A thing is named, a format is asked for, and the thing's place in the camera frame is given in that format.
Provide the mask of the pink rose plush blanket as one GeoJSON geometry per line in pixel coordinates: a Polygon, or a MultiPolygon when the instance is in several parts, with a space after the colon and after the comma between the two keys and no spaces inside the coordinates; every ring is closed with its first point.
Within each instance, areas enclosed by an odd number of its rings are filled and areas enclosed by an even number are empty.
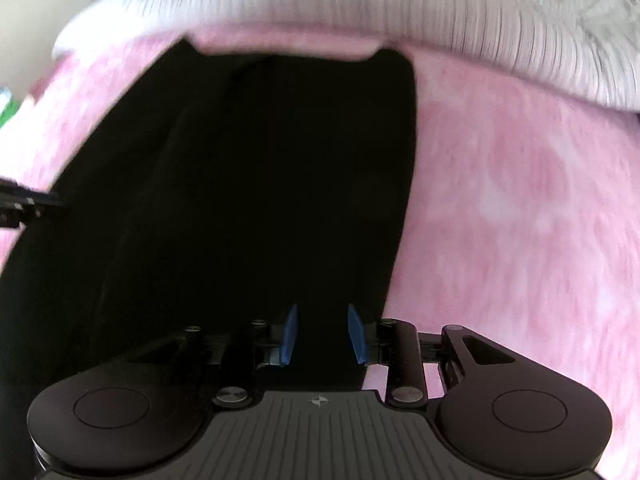
{"type": "Polygon", "coordinates": [[[408,222],[386,311],[449,323],[605,400],[599,470],[639,474],[639,123],[454,55],[418,78],[408,222]]]}

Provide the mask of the green and white cloth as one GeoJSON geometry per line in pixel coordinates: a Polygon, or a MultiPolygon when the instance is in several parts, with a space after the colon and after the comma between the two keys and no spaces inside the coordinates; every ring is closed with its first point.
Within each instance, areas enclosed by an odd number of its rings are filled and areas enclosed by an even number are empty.
{"type": "Polygon", "coordinates": [[[0,127],[3,127],[20,109],[21,104],[14,99],[9,88],[0,88],[0,127]]]}

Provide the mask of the white striped quilt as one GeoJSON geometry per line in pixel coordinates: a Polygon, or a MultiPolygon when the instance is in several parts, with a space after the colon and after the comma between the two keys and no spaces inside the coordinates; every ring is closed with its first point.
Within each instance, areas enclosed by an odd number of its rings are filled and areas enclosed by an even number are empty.
{"type": "Polygon", "coordinates": [[[639,0],[96,0],[62,29],[52,54],[230,24],[431,44],[601,106],[639,107],[639,0]]]}

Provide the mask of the black garment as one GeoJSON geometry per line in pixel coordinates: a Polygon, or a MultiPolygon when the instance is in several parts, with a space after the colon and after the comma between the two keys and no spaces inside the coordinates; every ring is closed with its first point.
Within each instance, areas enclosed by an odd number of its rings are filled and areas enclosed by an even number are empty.
{"type": "Polygon", "coordinates": [[[348,316],[385,306],[416,157],[405,55],[206,55],[180,41],[53,185],[1,273],[1,474],[32,475],[47,386],[141,362],[188,393],[210,346],[297,318],[290,383],[363,383],[348,316]]]}

